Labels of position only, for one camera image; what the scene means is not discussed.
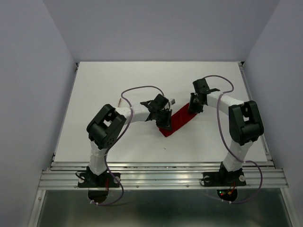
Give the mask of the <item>red cloth napkin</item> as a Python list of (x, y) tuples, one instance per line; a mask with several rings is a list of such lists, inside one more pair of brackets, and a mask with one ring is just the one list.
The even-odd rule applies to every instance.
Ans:
[(171, 117), (171, 129), (159, 128), (159, 131), (164, 137), (168, 137), (190, 122), (197, 114), (188, 111), (189, 103), (185, 104)]

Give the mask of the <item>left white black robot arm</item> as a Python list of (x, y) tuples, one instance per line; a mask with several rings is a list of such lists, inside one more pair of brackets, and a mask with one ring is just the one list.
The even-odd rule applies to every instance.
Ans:
[(78, 186), (105, 187), (108, 183), (118, 187), (117, 183), (110, 181), (111, 175), (106, 167), (108, 149), (116, 143), (122, 129), (129, 123), (155, 121), (158, 128), (171, 131), (171, 106), (174, 104), (174, 99), (158, 94), (153, 100), (130, 107), (104, 105), (86, 128), (91, 155), (86, 170), (78, 176)]

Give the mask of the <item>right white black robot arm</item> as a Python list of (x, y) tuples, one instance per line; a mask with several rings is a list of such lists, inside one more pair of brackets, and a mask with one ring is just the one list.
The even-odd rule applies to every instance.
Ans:
[(210, 88), (206, 79), (193, 82), (194, 92), (191, 93), (188, 112), (199, 114), (204, 106), (216, 109), (217, 122), (220, 123), (220, 113), (228, 116), (231, 144), (223, 144), (228, 154), (221, 162), (219, 171), (203, 174), (204, 186), (227, 186), (230, 183), (245, 185), (242, 166), (245, 157), (253, 143), (264, 133), (264, 126), (258, 105), (255, 101), (241, 101), (230, 97), (228, 91), (222, 92)]

